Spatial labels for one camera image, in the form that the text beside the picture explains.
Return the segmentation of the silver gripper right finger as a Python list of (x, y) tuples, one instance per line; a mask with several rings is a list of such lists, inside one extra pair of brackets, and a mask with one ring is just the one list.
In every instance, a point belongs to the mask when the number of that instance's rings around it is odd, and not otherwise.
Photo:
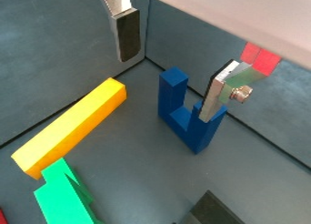
[(231, 59), (209, 78), (199, 119), (208, 122), (229, 100), (244, 103), (252, 93), (249, 84), (264, 78), (251, 64)]

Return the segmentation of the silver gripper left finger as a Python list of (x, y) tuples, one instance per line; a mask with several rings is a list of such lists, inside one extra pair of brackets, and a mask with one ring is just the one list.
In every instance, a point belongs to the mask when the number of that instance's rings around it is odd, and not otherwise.
[(110, 16), (116, 52), (120, 62), (126, 62), (141, 50), (140, 11), (129, 0), (101, 0)]

